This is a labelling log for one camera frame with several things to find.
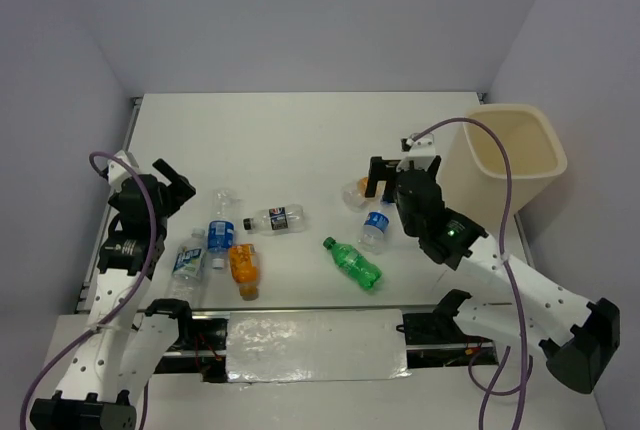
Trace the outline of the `clear bottle orange label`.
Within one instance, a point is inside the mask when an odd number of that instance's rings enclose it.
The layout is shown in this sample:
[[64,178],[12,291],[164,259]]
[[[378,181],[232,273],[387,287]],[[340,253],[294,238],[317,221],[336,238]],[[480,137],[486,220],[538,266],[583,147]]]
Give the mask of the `clear bottle orange label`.
[[348,183],[342,188],[342,200],[344,204],[354,212],[371,212],[389,210],[394,207],[394,203],[385,201],[383,193],[385,182],[377,184],[375,195],[371,198],[365,196],[368,178],[363,177]]

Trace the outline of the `tall blue label bottle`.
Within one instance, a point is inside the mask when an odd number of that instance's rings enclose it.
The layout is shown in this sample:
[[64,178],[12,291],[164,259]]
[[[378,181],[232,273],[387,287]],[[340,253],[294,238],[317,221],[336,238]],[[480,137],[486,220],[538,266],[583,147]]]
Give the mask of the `tall blue label bottle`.
[[229,251],[235,244],[236,217],[239,200],[227,188],[213,191],[211,218],[208,224],[207,251],[214,271],[226,270]]

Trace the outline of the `small blue label bottle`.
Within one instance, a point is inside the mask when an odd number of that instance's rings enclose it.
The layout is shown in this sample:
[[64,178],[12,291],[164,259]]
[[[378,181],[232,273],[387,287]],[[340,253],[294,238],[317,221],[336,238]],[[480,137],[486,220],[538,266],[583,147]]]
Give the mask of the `small blue label bottle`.
[[368,213],[363,226],[359,243],[361,247],[371,253],[381,253],[384,249],[389,218],[380,210]]

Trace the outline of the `green white label bottle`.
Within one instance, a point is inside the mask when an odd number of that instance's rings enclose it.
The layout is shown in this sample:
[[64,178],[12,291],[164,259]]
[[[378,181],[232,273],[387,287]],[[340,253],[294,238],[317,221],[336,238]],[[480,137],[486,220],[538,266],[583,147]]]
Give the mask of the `green white label bottle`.
[[193,228],[190,237],[178,247],[166,298],[186,301],[191,308],[198,305],[203,288],[205,251],[205,230]]

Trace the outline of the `green soda bottle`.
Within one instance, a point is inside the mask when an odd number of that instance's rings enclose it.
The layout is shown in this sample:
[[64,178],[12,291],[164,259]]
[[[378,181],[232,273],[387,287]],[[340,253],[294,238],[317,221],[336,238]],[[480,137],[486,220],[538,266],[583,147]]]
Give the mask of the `green soda bottle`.
[[382,271],[354,246],[340,243],[332,237],[327,237],[322,245],[331,255],[335,266],[361,289],[367,292],[379,289]]

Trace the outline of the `orange juice bottle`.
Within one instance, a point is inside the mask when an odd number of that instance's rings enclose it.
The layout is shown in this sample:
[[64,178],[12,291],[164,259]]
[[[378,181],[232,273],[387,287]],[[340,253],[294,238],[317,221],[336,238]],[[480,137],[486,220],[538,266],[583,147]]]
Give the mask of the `orange juice bottle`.
[[234,245],[229,250],[231,275],[240,296],[247,301],[259,296],[260,265],[252,244]]

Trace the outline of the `black label soda bottle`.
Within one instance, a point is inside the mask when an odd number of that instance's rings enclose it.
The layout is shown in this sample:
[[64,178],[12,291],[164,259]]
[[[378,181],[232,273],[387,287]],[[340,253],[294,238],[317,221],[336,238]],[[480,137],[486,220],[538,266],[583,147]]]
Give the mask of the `black label soda bottle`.
[[249,233],[265,235],[301,232],[306,228],[304,210],[299,204],[259,210],[243,219],[243,227]]

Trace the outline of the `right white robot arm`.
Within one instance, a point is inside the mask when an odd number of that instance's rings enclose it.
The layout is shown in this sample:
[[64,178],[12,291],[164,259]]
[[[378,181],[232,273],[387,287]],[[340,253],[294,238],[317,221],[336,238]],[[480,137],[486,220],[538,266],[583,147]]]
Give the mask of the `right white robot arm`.
[[446,207],[436,182],[441,159],[369,163],[366,196],[383,183],[404,233],[435,264],[469,275],[514,300],[513,313],[492,311],[465,290],[449,291],[436,306],[435,330],[446,341],[484,335],[505,344],[527,340],[551,375],[565,387],[590,394],[620,346],[620,310],[606,298],[572,293],[501,252],[498,240],[470,218]]

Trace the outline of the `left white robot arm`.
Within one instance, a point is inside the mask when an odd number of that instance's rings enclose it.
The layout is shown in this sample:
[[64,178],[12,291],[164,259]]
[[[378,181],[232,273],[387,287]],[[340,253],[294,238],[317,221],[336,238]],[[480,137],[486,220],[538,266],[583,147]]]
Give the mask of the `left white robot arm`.
[[133,156],[93,152],[107,164],[116,215],[98,255],[94,302],[83,333],[41,370],[24,397],[23,429],[135,429],[138,401],[165,352],[189,346],[196,324],[187,301],[141,300],[164,252],[167,221],[196,190],[166,161],[140,172]]

